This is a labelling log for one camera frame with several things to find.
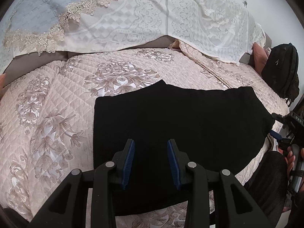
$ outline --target black backpack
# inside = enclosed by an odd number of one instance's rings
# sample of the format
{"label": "black backpack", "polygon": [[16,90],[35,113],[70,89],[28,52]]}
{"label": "black backpack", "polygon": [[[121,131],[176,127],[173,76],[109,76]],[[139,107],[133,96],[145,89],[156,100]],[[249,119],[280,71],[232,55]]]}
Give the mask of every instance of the black backpack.
{"label": "black backpack", "polygon": [[271,49],[269,58],[262,70],[263,80],[281,98],[287,98],[288,107],[299,95],[298,79],[299,56],[291,44],[281,44]]}

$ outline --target person's leg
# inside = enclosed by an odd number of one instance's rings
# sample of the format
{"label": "person's leg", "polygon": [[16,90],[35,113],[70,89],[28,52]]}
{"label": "person's leg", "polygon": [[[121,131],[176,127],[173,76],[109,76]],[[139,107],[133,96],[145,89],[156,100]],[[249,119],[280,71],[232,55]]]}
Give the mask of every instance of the person's leg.
{"label": "person's leg", "polygon": [[287,163],[279,152],[265,153],[244,188],[275,227],[281,217],[287,193]]}

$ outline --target lace trim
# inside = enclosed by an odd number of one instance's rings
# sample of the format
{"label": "lace trim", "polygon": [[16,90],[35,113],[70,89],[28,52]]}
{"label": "lace trim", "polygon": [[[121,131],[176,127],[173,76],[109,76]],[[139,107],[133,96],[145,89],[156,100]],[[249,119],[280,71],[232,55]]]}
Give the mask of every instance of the lace trim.
{"label": "lace trim", "polygon": [[20,52],[26,50],[27,53],[36,49],[38,55],[43,51],[55,53],[55,43],[64,40],[64,28],[69,28],[69,19],[79,22],[81,13],[94,15],[97,4],[108,7],[109,3],[110,0],[80,0],[77,3],[69,3],[65,7],[66,11],[59,17],[59,24],[52,26],[48,32],[36,34],[21,29],[9,32],[8,28],[3,45],[7,48],[13,47],[14,50],[19,48]]}

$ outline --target white wall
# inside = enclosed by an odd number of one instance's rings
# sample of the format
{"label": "white wall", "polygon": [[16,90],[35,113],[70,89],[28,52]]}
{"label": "white wall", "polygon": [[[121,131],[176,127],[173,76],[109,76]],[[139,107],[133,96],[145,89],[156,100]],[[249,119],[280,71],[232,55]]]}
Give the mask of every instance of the white wall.
{"label": "white wall", "polygon": [[285,0],[246,0],[248,11],[272,39],[272,46],[292,43],[299,54],[300,95],[304,92],[304,29]]}

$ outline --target silver rivet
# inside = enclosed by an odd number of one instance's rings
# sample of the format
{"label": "silver rivet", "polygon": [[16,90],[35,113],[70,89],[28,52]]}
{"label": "silver rivet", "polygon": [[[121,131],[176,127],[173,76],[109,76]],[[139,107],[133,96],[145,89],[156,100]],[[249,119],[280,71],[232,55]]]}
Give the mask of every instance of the silver rivet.
{"label": "silver rivet", "polygon": [[74,169],[72,170],[72,175],[76,176],[80,173],[80,170],[79,169]]}
{"label": "silver rivet", "polygon": [[108,161],[105,166],[106,167],[113,167],[115,165],[115,163],[113,161]]}
{"label": "silver rivet", "polygon": [[226,170],[226,169],[222,170],[222,173],[223,173],[223,175],[225,175],[225,176],[229,176],[229,175],[230,175],[230,171],[229,171],[229,170]]}
{"label": "silver rivet", "polygon": [[188,166],[190,168],[195,168],[196,167],[196,163],[191,161],[191,162],[188,163]]}

